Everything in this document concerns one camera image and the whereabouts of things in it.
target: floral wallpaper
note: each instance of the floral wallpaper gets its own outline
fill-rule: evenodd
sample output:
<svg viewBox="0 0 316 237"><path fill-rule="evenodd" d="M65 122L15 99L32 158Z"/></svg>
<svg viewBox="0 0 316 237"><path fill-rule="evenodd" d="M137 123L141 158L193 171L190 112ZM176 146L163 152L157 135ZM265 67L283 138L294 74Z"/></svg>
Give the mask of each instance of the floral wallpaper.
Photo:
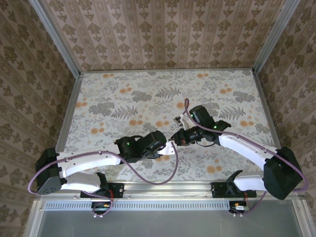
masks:
<svg viewBox="0 0 316 237"><path fill-rule="evenodd" d="M0 236L22 236L40 153L54 147L74 84L27 1L0 1Z"/></svg>
<svg viewBox="0 0 316 237"><path fill-rule="evenodd" d="M190 108L204 105L215 120L225 120L240 133L273 145L250 70L152 71L84 74L65 150L93 149L123 136L145 136L156 130L169 139L179 130L173 119L183 112L185 98L190 98ZM238 169L257 170L249 160L220 146L191 145L178 151L180 163L173 180L223 180ZM166 180L175 156L132 165L149 180ZM97 171L108 180L138 180L125 165L85 172Z"/></svg>
<svg viewBox="0 0 316 237"><path fill-rule="evenodd" d="M259 73L281 144L299 159L316 223L316 1L301 0Z"/></svg>
<svg viewBox="0 0 316 237"><path fill-rule="evenodd" d="M44 0L80 71L251 68L284 0Z"/></svg>

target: floral tabletop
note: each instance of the floral tabletop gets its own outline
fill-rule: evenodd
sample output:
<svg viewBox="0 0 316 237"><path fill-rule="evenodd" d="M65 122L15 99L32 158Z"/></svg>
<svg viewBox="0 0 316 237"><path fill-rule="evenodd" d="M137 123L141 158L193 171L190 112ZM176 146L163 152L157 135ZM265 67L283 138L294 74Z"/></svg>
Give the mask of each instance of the floral tabletop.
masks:
<svg viewBox="0 0 316 237"><path fill-rule="evenodd" d="M93 149L123 136L145 136L156 130L169 139L179 129L173 119L183 112L185 98L190 99L190 108L203 105L215 121L227 121L238 132L273 146L250 70L192 70L83 75L65 151ZM238 169L259 169L217 145L179 147L178 153L180 163L173 178L177 181L224 180ZM145 159L132 166L148 180L166 180L173 172L175 156ZM108 180L138 180L124 164L84 172L98 171Z"/></svg>

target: patterned table surface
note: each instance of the patterned table surface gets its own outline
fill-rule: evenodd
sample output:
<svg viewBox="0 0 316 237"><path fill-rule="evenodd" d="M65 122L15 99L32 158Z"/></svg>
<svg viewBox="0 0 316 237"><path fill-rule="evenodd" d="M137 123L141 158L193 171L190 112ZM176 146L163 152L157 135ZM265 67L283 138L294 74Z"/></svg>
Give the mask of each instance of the patterned table surface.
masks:
<svg viewBox="0 0 316 237"><path fill-rule="evenodd" d="M238 132L273 146L272 136L251 71L158 71L94 73L83 76L65 151L104 146L122 136L160 130L170 138L179 128L173 121L184 109L203 105L214 120L229 122ZM179 147L180 163L173 180L223 180L238 169L258 167L236 152L213 146ZM166 180L175 156L145 159L132 165L146 179ZM103 172L108 180L136 181L123 165L86 170Z"/></svg>

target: white grille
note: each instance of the white grille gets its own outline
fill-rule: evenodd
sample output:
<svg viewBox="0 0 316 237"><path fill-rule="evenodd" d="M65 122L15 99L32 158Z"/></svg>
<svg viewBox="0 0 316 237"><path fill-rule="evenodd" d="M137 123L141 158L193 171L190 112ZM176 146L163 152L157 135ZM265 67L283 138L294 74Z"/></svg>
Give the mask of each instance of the white grille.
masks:
<svg viewBox="0 0 316 237"><path fill-rule="evenodd" d="M229 210L228 201L115 201L112 210ZM91 210L91 201L48 201L46 211Z"/></svg>

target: gray floor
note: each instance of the gray floor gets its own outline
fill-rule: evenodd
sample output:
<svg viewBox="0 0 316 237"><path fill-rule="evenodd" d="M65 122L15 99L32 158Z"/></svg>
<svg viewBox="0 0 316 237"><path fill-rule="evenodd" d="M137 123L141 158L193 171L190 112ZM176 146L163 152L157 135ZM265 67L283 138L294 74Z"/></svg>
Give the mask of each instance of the gray floor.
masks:
<svg viewBox="0 0 316 237"><path fill-rule="evenodd" d="M46 211L39 237L301 237L292 201L263 201L249 215L226 211Z"/></svg>

